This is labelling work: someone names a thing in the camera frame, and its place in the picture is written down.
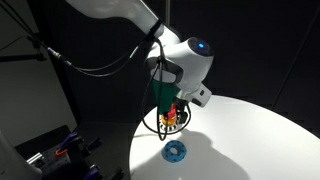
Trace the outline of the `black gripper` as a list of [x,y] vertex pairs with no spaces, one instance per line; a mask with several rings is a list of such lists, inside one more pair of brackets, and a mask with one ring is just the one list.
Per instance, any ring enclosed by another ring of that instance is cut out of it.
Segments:
[[174,98],[173,102],[176,107],[177,121],[179,124],[184,124],[188,118],[188,113],[185,111],[188,102],[177,97]]

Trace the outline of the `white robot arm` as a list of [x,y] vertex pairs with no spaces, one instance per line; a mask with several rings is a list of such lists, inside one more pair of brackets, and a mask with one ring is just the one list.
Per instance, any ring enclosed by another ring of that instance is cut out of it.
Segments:
[[202,84],[211,68],[214,53],[210,45],[202,39],[191,37],[184,42],[170,30],[149,9],[142,0],[66,0],[73,8],[87,17],[107,19],[125,18],[133,22],[148,40],[154,44],[147,60],[155,63],[164,52],[168,69],[163,74],[163,82],[174,84],[179,91],[169,100],[183,107],[192,102],[204,107],[212,93]]

